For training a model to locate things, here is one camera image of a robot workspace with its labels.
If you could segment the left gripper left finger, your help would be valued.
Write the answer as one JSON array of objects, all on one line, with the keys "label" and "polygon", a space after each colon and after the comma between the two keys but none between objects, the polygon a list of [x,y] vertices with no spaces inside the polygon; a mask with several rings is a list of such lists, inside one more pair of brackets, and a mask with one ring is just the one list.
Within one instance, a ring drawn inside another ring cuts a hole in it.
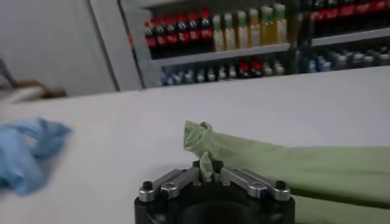
[{"label": "left gripper left finger", "polygon": [[138,201],[153,203],[160,199],[173,200],[185,191],[201,186],[200,168],[196,164],[197,161],[190,168],[172,169],[156,180],[144,181],[138,190]]}]

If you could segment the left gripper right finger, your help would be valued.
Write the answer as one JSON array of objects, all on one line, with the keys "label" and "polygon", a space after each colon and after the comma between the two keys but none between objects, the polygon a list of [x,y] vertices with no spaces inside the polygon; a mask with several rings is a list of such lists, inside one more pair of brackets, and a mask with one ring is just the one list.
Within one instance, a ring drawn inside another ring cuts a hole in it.
[{"label": "left gripper right finger", "polygon": [[234,169],[222,161],[212,161],[213,172],[223,187],[235,187],[256,199],[271,197],[276,201],[289,201],[291,190],[284,181],[273,181],[248,169]]}]

